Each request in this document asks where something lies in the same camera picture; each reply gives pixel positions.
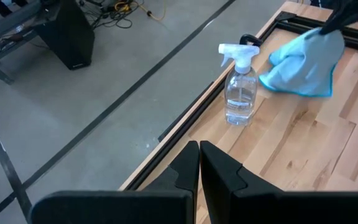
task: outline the trigger sprayer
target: trigger sprayer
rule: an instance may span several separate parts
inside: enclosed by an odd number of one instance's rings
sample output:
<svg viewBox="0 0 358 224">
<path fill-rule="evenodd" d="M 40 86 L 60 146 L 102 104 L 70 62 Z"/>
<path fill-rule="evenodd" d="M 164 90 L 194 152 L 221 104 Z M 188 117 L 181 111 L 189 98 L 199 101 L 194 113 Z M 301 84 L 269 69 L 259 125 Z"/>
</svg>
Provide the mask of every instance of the trigger sprayer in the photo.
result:
<svg viewBox="0 0 358 224">
<path fill-rule="evenodd" d="M 251 58 L 259 54 L 259 48 L 253 45 L 219 44 L 219 53 L 224 55 L 221 67 L 229 58 L 233 58 L 236 72 L 245 74 L 250 71 Z"/>
<path fill-rule="evenodd" d="M 248 125 L 254 112 L 257 75 L 251 67 L 251 59 L 259 54 L 252 45 L 220 44 L 219 53 L 224 55 L 223 66 L 229 58 L 235 61 L 234 70 L 226 77 L 224 97 L 226 121 L 235 125 Z"/>
</svg>

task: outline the yellow cable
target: yellow cable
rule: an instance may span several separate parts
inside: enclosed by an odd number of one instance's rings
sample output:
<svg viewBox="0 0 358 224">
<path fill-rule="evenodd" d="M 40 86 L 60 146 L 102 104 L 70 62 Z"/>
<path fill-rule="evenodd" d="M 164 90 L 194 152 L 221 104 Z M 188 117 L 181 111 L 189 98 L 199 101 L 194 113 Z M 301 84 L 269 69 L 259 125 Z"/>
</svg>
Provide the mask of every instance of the yellow cable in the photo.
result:
<svg viewBox="0 0 358 224">
<path fill-rule="evenodd" d="M 135 6 L 139 6 L 143 11 L 146 12 L 146 14 L 148 12 L 150 12 L 146 7 L 144 7 L 142 4 L 139 4 L 137 1 L 132 1 L 131 4 L 135 4 Z M 166 6 L 165 6 L 165 0 L 163 0 L 163 8 L 164 8 L 164 11 L 163 11 L 163 14 L 162 14 L 162 17 L 161 18 L 157 18 L 155 17 L 152 13 L 150 13 L 150 17 L 156 21 L 161 21 L 164 19 L 165 17 L 165 12 L 167 10 Z M 130 7 L 128 5 L 128 3 L 126 2 L 118 2 L 117 4 L 114 5 L 114 9 L 116 11 L 129 11 L 130 10 Z"/>
<path fill-rule="evenodd" d="M 157 18 L 155 17 L 153 14 L 150 14 L 150 17 L 156 21 L 161 21 L 164 19 L 165 17 L 165 12 L 167 11 L 167 7 L 165 6 L 165 0 L 162 0 L 163 1 L 163 8 L 164 8 L 164 11 L 163 11 L 163 14 L 162 14 L 162 17 L 161 18 Z M 150 12 L 146 7 L 144 7 L 143 5 L 139 4 L 138 2 L 136 2 L 136 4 L 141 8 L 143 9 L 143 11 L 145 11 L 146 13 Z"/>
</svg>

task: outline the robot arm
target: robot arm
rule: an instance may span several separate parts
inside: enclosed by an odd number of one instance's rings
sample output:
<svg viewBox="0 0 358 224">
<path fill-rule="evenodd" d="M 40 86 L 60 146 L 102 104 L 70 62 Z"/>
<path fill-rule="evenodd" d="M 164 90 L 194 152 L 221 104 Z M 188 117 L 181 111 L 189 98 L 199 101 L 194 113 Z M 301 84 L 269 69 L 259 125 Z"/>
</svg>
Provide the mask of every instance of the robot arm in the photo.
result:
<svg viewBox="0 0 358 224">
<path fill-rule="evenodd" d="M 321 35 L 358 22 L 358 0 L 335 0 L 333 9 L 333 13 L 320 31 Z"/>
</svg>

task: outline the black cable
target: black cable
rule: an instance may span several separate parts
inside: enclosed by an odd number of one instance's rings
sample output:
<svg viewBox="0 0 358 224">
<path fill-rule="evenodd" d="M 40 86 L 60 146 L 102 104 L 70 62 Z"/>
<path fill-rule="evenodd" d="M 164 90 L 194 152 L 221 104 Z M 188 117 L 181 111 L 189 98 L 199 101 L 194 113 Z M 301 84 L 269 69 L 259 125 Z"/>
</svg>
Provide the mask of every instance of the black cable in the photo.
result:
<svg viewBox="0 0 358 224">
<path fill-rule="evenodd" d="M 95 29 L 97 28 L 97 26 L 99 25 L 100 20 L 102 19 L 103 16 L 104 16 L 104 14 L 100 14 L 100 15 L 93 21 L 93 23 L 91 24 L 92 29 L 95 30 Z"/>
<path fill-rule="evenodd" d="M 42 46 L 42 45 L 34 44 L 34 43 L 32 43 L 32 42 L 29 42 L 29 44 L 33 45 L 34 47 L 39 47 L 39 48 L 42 48 L 42 49 L 50 50 L 50 48 L 47 47 L 47 46 Z"/>
<path fill-rule="evenodd" d="M 14 44 L 12 44 L 9 48 L 5 49 L 5 47 L 11 43 L 13 43 L 14 41 L 13 40 L 9 40 L 9 39 L 1 39 L 0 40 L 0 53 L 6 51 L 6 50 L 9 50 L 11 47 L 15 46 Z"/>
<path fill-rule="evenodd" d="M 131 9 L 130 11 L 127 11 L 127 12 L 120 12 L 120 11 L 114 11 L 114 12 L 111 12 L 110 13 L 110 18 L 111 20 L 108 21 L 108 22 L 104 22 L 104 23 L 101 23 L 101 24 L 97 24 L 94 28 L 97 28 L 97 27 L 100 27 L 100 26 L 105 26 L 105 27 L 113 27 L 113 26 L 117 26 L 118 28 L 122 28 L 122 29 L 129 29 L 132 27 L 132 21 L 130 19 L 127 19 L 126 17 L 131 15 L 134 11 L 136 11 L 137 9 L 139 8 L 139 3 L 137 3 L 136 7 Z M 127 21 L 127 22 L 130 22 L 129 26 L 122 26 L 122 25 L 119 25 L 119 22 L 121 21 Z"/>
<path fill-rule="evenodd" d="M 84 5 L 84 7 L 87 9 L 87 13 L 93 14 L 95 16 L 99 16 L 98 12 L 95 12 L 93 9 L 91 9 L 89 6 Z"/>
<path fill-rule="evenodd" d="M 84 12 L 86 18 L 88 21 L 90 21 L 90 23 L 94 23 L 97 21 L 98 17 L 99 16 L 95 16 L 93 13 L 90 13 L 90 12 Z"/>
</svg>

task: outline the speaker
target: speaker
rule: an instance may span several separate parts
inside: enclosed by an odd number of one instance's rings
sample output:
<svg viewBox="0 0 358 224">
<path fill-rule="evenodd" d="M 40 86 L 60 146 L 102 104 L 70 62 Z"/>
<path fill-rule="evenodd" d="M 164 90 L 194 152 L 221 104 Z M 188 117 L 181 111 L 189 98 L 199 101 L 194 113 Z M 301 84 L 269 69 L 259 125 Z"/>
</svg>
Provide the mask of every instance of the speaker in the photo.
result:
<svg viewBox="0 0 358 224">
<path fill-rule="evenodd" d="M 33 28 L 68 69 L 91 64 L 94 32 L 75 0 L 44 6 Z"/>
</svg>

